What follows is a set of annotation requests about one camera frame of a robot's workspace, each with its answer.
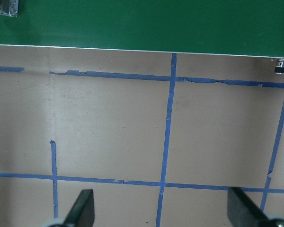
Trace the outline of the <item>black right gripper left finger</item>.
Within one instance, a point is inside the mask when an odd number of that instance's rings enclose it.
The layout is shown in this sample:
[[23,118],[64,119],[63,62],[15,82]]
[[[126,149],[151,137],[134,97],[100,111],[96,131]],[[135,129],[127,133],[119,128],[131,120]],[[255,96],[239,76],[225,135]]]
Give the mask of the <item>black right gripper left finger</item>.
[[66,216],[65,227],[92,227],[95,221],[94,194],[92,189],[82,190]]

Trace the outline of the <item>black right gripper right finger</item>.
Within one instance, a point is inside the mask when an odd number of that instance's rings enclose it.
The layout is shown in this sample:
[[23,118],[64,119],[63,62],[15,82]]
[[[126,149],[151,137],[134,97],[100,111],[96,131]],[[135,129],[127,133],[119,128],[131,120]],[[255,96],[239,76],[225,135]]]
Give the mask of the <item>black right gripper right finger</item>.
[[227,217],[233,227],[264,227],[268,217],[239,187],[229,187]]

